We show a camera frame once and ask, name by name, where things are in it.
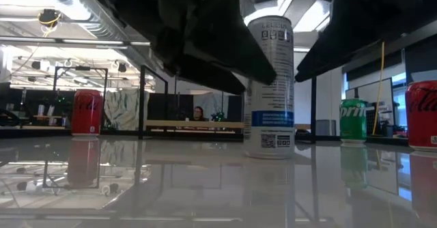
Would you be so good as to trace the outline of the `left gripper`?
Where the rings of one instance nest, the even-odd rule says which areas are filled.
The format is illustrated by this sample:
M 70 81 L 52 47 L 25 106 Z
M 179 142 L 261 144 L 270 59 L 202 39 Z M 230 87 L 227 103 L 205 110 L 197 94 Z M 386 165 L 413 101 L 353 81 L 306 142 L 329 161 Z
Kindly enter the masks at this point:
M 269 85 L 276 72 L 240 15 L 238 0 L 97 0 L 151 43 L 167 73 L 230 94 L 231 72 Z

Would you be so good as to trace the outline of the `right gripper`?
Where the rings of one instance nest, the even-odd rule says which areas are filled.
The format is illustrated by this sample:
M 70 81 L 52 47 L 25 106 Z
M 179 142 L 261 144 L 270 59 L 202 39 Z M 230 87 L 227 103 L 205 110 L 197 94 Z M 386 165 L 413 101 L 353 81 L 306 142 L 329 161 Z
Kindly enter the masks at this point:
M 330 21 L 298 65 L 298 82 L 342 66 L 380 37 L 397 37 L 436 20 L 436 0 L 325 1 L 330 1 Z

